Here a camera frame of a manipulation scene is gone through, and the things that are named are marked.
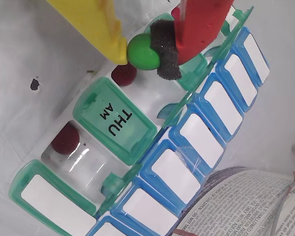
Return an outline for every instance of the pill box compartment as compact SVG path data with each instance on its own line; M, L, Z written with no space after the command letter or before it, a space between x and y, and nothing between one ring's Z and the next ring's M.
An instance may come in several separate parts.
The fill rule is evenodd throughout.
M77 147L70 154L60 154L49 145L41 155L42 162L77 192L98 208L105 200L102 183L110 173L123 177L130 169L119 161L76 121L69 122L80 135Z

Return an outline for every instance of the green lid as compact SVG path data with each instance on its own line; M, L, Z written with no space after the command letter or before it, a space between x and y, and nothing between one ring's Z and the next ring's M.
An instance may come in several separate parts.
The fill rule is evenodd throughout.
M85 90L73 117L129 166L142 157L157 133L154 123L105 77Z

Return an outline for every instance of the red foam block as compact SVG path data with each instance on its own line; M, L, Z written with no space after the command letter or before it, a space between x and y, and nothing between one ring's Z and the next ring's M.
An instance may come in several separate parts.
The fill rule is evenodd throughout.
M184 64L217 37L234 0L181 0L175 19L178 64Z

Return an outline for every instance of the clear plastic compartment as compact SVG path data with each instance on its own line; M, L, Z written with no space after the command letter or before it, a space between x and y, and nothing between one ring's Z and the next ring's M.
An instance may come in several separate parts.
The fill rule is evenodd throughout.
M111 73L106 77L112 79ZM127 97L155 124L158 129L164 123L157 118L159 112L169 104L176 104L186 91L176 82L160 78L156 70L137 71L132 84L120 87Z
M98 208L105 200L101 193L103 181L112 172L122 177L130 169L86 132L76 121L70 121L79 132L76 149L67 155L56 152L51 145L41 155L42 162L77 192Z

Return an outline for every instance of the pill organizer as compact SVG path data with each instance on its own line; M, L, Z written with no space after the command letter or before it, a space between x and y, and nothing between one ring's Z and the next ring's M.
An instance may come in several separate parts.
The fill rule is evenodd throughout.
M138 70L132 84L119 87L110 62L86 75L25 159L10 198L63 236L167 235L218 165L269 75L243 26L252 9L232 7L216 40L180 66L178 81ZM80 138L72 152L60 154L52 141L67 124Z

